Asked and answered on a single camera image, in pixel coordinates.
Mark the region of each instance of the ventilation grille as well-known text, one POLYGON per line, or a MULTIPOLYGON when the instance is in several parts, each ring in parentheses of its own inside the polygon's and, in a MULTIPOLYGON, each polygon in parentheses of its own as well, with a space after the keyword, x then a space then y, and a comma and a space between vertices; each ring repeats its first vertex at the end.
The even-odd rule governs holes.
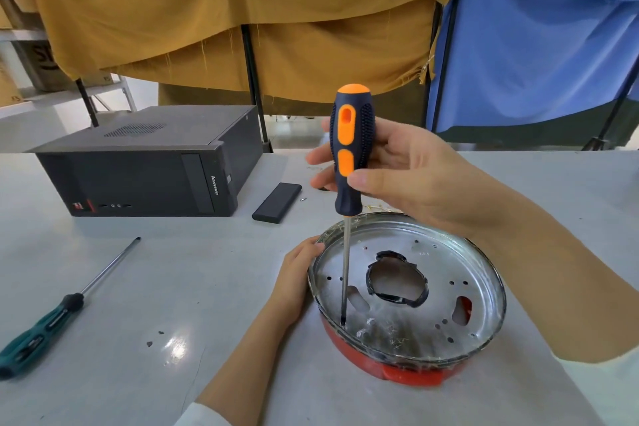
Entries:
POLYGON ((154 133, 166 126, 166 123, 129 123, 117 130, 105 133, 104 136, 140 136, 154 133))

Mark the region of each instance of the cardboard box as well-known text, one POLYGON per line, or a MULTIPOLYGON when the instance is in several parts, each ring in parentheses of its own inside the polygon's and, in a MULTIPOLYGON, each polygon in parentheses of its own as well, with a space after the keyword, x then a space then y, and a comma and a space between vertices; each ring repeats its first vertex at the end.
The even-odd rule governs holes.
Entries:
POLYGON ((0 107, 8 107, 24 101, 20 95, 20 91, 13 83, 11 75, 9 75, 4 62, 0 60, 0 107))
MULTIPOLYGON (((52 92, 77 89, 76 83, 57 65, 48 41, 13 42, 13 47, 37 90, 52 92)), ((111 74, 103 71, 82 80, 86 87, 113 84, 111 74)))
POLYGON ((0 28, 43 29, 36 0, 0 0, 0 28))

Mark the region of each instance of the circular metal plate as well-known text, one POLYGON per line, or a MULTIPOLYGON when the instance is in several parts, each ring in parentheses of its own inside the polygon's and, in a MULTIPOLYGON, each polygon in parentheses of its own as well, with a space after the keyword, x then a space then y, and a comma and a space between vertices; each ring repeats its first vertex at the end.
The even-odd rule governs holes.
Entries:
POLYGON ((375 360, 416 369, 451 366, 483 349, 504 322, 504 285, 475 245, 405 214, 372 212, 352 219, 348 277, 370 309, 359 306, 358 311, 349 300, 342 328, 343 222, 319 242, 326 248, 309 268, 315 301, 339 336, 375 360), (367 290, 369 265, 384 251, 403 255, 426 278, 428 297, 418 307, 390 303, 367 290), (460 297, 472 304, 466 320, 455 312, 460 297))

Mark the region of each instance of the hand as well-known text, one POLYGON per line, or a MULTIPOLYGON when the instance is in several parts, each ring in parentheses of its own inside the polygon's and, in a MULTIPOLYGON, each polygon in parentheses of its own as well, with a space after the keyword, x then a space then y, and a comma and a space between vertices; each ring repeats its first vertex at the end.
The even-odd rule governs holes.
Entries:
POLYGON ((307 271, 311 261, 324 251, 324 243, 316 243, 318 237, 302 241, 284 257, 276 285, 268 300, 283 314, 288 325, 293 324, 300 316, 308 290, 307 271))
MULTIPOLYGON (((328 121, 322 124, 328 131, 328 121)), ((306 157, 311 165, 332 159, 328 143, 306 157)), ((507 198, 521 197, 433 133, 382 118, 376 119, 368 169, 353 172, 348 184, 421 222, 469 239, 501 224, 507 198)), ((333 165, 315 175, 311 186, 337 190, 333 165)))

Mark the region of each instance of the screwdriver handle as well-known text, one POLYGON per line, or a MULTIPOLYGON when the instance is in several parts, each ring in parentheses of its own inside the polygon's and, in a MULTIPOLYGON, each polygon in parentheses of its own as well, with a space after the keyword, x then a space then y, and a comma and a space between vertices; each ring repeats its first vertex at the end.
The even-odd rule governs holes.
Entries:
POLYGON ((38 320, 36 325, 0 350, 0 381, 20 375, 42 357, 51 347, 54 337, 83 306, 82 293, 66 295, 60 304, 38 320))
POLYGON ((354 170, 368 165, 374 137, 371 91, 358 84, 342 86, 330 116, 330 149, 337 183, 335 210, 342 216, 352 217, 362 212, 362 195, 350 187, 346 179, 354 170))

